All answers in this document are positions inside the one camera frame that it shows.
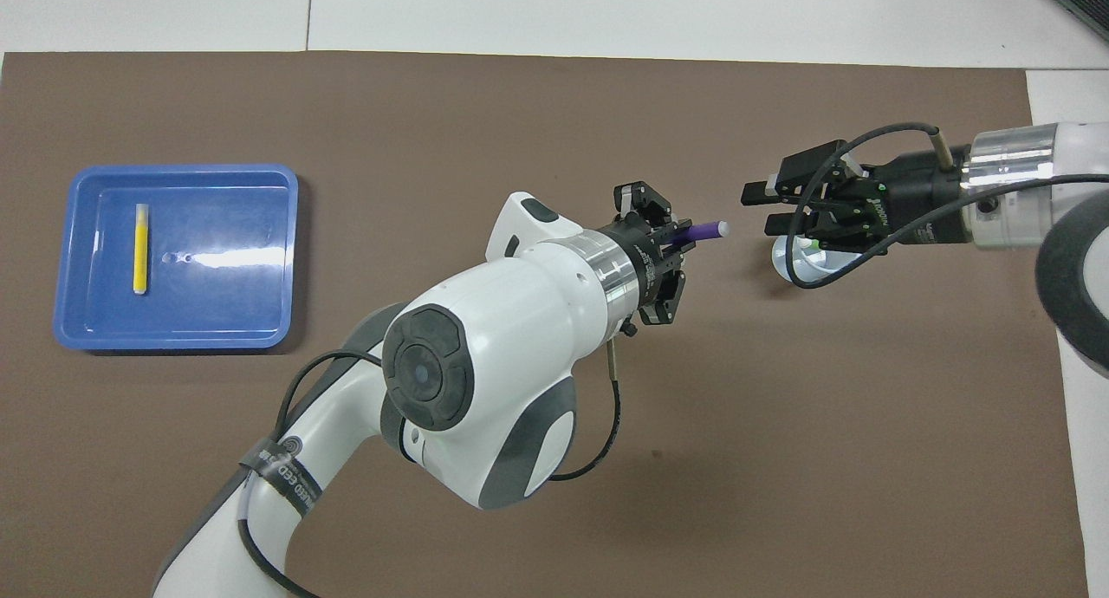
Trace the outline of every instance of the silver metal ring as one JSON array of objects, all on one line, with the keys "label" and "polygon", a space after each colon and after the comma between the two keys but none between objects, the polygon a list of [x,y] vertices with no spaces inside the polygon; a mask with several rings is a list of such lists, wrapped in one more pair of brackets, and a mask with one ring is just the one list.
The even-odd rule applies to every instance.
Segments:
[{"label": "silver metal ring", "polygon": [[1054,175],[1058,124],[983,132],[974,140],[963,166],[963,189],[975,192]]},{"label": "silver metal ring", "polygon": [[593,230],[584,230],[569,239],[547,240],[547,243],[567,247],[589,263],[604,291],[608,305],[608,330],[604,334],[606,337],[611,336],[639,306],[639,276],[628,254],[614,240]]}]

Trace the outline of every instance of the black strap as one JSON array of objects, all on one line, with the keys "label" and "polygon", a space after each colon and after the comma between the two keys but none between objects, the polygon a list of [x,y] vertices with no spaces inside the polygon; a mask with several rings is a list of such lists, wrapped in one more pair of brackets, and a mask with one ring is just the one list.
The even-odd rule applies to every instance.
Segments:
[{"label": "black strap", "polygon": [[[295,450],[299,450],[299,439],[296,445],[289,445]],[[254,448],[246,453],[238,463],[251,468],[277,490],[288,504],[296,509],[303,518],[316,506],[316,500],[324,493],[316,479],[308,473],[308,468],[301,464],[289,452],[287,446],[282,446],[269,438],[262,438]]]}]

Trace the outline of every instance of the yellow marker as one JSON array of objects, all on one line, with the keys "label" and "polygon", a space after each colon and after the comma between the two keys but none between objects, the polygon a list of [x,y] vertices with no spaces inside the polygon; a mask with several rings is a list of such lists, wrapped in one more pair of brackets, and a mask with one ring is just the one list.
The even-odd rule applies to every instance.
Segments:
[{"label": "yellow marker", "polygon": [[146,255],[150,237],[150,204],[135,204],[135,295],[146,294]]}]

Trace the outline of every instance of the purple marker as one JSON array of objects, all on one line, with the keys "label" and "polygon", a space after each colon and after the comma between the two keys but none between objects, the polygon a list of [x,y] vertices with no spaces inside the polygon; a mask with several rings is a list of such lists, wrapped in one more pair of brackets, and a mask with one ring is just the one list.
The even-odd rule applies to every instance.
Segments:
[{"label": "purple marker", "polygon": [[670,240],[670,244],[682,246],[685,243],[694,242],[694,240],[723,239],[730,232],[731,227],[728,226],[725,220],[714,220],[714,222],[710,223],[691,225],[685,232],[674,235]]}]

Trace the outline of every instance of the black cable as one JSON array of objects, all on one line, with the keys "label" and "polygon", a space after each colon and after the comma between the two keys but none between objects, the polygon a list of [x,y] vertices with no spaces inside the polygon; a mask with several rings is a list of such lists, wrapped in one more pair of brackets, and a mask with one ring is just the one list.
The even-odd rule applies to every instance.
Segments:
[{"label": "black cable", "polygon": [[304,382],[304,378],[307,377],[308,373],[312,373],[313,368],[316,368],[329,359],[338,359],[340,357],[353,357],[368,362],[376,366],[381,365],[381,358],[365,352],[356,352],[353,349],[333,349],[324,354],[317,354],[312,362],[305,364],[304,367],[297,372],[297,374],[294,374],[293,381],[289,382],[288,388],[285,389],[285,398],[281,402],[281,408],[277,409],[277,423],[274,425],[274,442],[277,442],[277,438],[288,429],[288,408],[293,403],[293,396],[296,394],[297,387],[301,386],[301,382]]},{"label": "black cable", "polygon": [[[308,364],[304,365],[301,371],[294,374],[293,381],[289,382],[288,388],[285,389],[285,398],[281,402],[281,408],[277,409],[277,423],[274,425],[273,433],[269,433],[269,438],[272,440],[277,442],[281,439],[281,436],[285,434],[285,432],[288,432],[288,409],[289,405],[293,403],[293,397],[296,395],[296,389],[301,386],[301,382],[304,382],[304,378],[308,376],[308,373],[311,373],[313,368],[316,368],[325,362],[342,357],[353,357],[368,362],[376,366],[381,365],[381,359],[379,357],[365,352],[335,349],[324,354],[318,354],[318,356],[314,357]],[[253,479],[248,476],[246,480],[247,487],[243,488],[243,494],[241,496],[251,496],[250,486],[252,483]],[[282,574],[281,570],[269,562],[269,559],[266,559],[265,554],[262,553],[258,545],[254,541],[254,536],[251,535],[251,527],[250,524],[246,523],[246,518],[238,518],[236,524],[238,526],[238,539],[243,543],[243,548],[246,548],[246,553],[251,556],[251,559],[254,560],[254,564],[258,567],[258,569],[262,570],[262,574],[265,574],[267,577],[277,582],[277,585],[285,587],[289,594],[293,594],[297,598],[319,598],[319,596],[301,587],[296,584],[296,581]]]},{"label": "black cable", "polygon": [[551,475],[552,482],[569,482],[570,479],[577,479],[579,476],[586,475],[586,473],[592,470],[598,464],[604,459],[604,456],[609,454],[612,448],[612,443],[617,439],[617,434],[620,433],[620,382],[612,379],[612,428],[609,430],[609,439],[604,440],[604,446],[593,457],[589,464],[586,464],[581,468],[578,468],[571,473],[563,473],[561,475]]},{"label": "black cable", "polygon": [[[247,490],[243,491],[243,496],[250,496],[251,493]],[[266,559],[266,556],[258,550],[258,546],[254,544],[254,538],[251,537],[251,529],[246,525],[246,518],[240,518],[236,523],[238,525],[238,538],[246,548],[246,551],[251,555],[251,559],[254,559],[254,564],[265,574],[267,577],[274,579],[278,585],[285,587],[285,590],[289,594],[296,596],[297,598],[319,598],[318,595],[308,591],[307,589],[297,585],[293,579],[288,578],[281,570],[274,567]]]},{"label": "black cable", "polygon": [[[936,207],[936,210],[932,212],[926,212],[926,214],[915,220],[912,220],[912,222],[903,225],[893,234],[887,235],[887,237],[884,239],[882,242],[876,243],[876,245],[872,247],[868,247],[866,252],[861,254],[857,259],[848,262],[840,271],[836,271],[835,273],[827,275],[826,277],[821,277],[820,280],[813,282],[805,282],[797,280],[794,283],[801,282],[797,283],[797,286],[801,286],[802,288],[820,288],[821,286],[826,286],[828,285],[828,283],[833,283],[836,280],[843,277],[843,275],[847,275],[852,271],[855,271],[864,262],[888,250],[888,247],[892,247],[895,243],[899,243],[901,240],[908,239],[909,235],[912,235],[913,232],[916,231],[916,227],[935,222],[935,220],[942,220],[947,215],[954,214],[954,212],[962,211],[963,207],[969,206],[969,204],[977,204],[981,200],[989,200],[990,197],[1007,195],[1010,192],[1028,191],[1030,189],[1040,189],[1042,186],[1054,186],[1054,184],[1074,184],[1079,182],[1109,183],[1109,175],[1075,174],[1075,175],[1049,176],[1049,179],[1024,180],[1024,182],[1004,184],[1004,186],[997,186],[987,191],[974,192],[973,195],[966,195],[964,197],[955,200],[954,202],[948,202],[947,204],[943,204],[943,206]],[[786,266],[791,267],[790,271],[791,277],[795,277],[795,274],[792,271],[793,263],[788,262]]]},{"label": "black cable", "polygon": [[797,272],[793,268],[793,242],[796,235],[801,232],[801,222],[805,217],[805,207],[808,207],[808,202],[812,201],[813,194],[815,194],[816,190],[823,186],[821,180],[824,180],[824,175],[827,175],[827,172],[832,171],[832,168],[836,166],[836,163],[838,163],[843,156],[846,156],[847,152],[851,152],[852,149],[858,148],[859,144],[866,143],[866,141],[877,139],[877,136],[884,136],[887,135],[887,133],[906,131],[918,131],[927,133],[928,136],[939,135],[939,129],[934,126],[934,124],[922,124],[917,123],[917,121],[907,121],[907,123],[903,124],[888,124],[888,126],[872,129],[871,132],[855,136],[855,140],[847,141],[847,143],[844,143],[842,148],[836,149],[836,151],[833,152],[831,156],[827,156],[827,160],[821,164],[821,168],[816,169],[813,176],[808,179],[808,183],[805,184],[801,199],[797,200],[797,207],[793,211],[793,219],[790,220],[790,230],[786,231],[785,235],[785,272],[790,275],[790,282],[795,283],[795,285],[801,288],[820,288],[821,286],[826,286],[827,283],[835,282],[848,273],[847,271],[844,271],[842,274],[837,272],[832,275],[827,275],[826,278],[821,278],[815,282],[805,282],[804,280],[797,277]]}]

